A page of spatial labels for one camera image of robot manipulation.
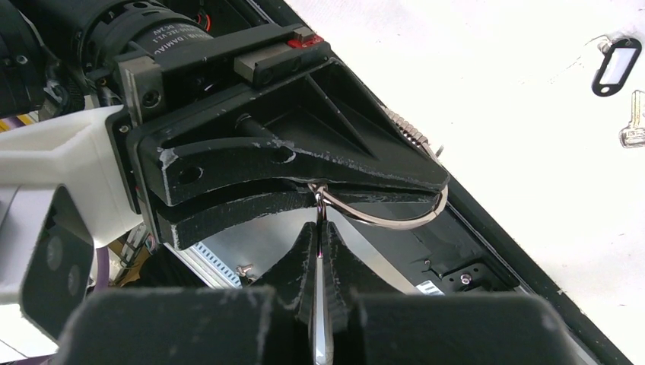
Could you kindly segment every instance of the metal ring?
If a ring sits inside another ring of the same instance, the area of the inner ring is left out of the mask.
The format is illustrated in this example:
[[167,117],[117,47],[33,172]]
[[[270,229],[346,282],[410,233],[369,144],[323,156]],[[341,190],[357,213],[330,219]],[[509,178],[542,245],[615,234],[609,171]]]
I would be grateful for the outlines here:
[[[332,195],[332,193],[327,190],[327,186],[325,185],[318,186],[316,184],[309,184],[309,189],[311,189],[312,192],[316,194],[316,203],[318,203],[319,199],[322,199],[323,212],[325,207],[324,204],[326,203],[334,207],[343,215],[355,219],[356,221],[370,226],[383,227],[390,230],[411,230],[413,228],[421,227],[424,224],[430,223],[434,218],[437,217],[437,215],[439,215],[439,213],[443,211],[443,209],[446,207],[446,203],[448,202],[448,186],[446,186],[439,193],[439,201],[428,213],[423,214],[420,217],[398,221],[374,217],[373,215],[369,215],[362,211],[354,209]],[[318,206],[320,218],[321,205]]]

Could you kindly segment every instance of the white tabletop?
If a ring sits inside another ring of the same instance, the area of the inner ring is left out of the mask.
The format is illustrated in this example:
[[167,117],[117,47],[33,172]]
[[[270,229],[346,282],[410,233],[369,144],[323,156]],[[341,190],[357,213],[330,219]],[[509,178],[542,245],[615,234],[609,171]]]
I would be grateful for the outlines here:
[[448,170],[645,363],[645,148],[618,141],[645,61],[621,92],[597,97],[602,55],[587,44],[619,32],[645,43],[645,1],[288,3],[390,109],[445,145]]

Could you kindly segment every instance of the silver key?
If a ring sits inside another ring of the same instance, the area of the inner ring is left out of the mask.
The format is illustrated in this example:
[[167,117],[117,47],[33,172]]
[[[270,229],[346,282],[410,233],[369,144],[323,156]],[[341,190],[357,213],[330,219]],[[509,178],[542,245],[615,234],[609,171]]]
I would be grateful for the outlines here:
[[645,128],[640,125],[643,118],[643,102],[645,97],[642,91],[635,90],[631,95],[631,120],[627,127],[621,130],[621,144],[624,148],[645,146]]

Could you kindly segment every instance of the black key tag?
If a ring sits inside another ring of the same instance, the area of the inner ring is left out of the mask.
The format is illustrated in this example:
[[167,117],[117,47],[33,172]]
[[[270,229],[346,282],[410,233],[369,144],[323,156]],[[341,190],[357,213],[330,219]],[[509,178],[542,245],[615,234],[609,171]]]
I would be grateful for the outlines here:
[[605,52],[605,59],[593,79],[593,93],[599,97],[610,97],[619,92],[634,68],[641,49],[640,42],[635,38],[614,43]]

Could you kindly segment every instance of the metal spring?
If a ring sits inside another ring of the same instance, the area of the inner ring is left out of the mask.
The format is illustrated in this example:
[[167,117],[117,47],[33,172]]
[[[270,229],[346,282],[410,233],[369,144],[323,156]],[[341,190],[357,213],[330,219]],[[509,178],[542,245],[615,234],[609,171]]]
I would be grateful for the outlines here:
[[[394,124],[399,127],[399,131],[405,138],[407,138],[415,146],[423,148],[424,150],[426,150],[426,152],[431,152],[429,146],[430,142],[428,141],[427,137],[423,135],[423,133],[421,133],[412,124],[410,124],[410,122],[405,120],[399,114],[394,113],[392,110],[387,109],[383,105],[381,106],[381,108],[383,108],[385,114],[394,122]],[[443,152],[443,145],[439,147],[439,150],[434,155],[439,157],[441,152]]]

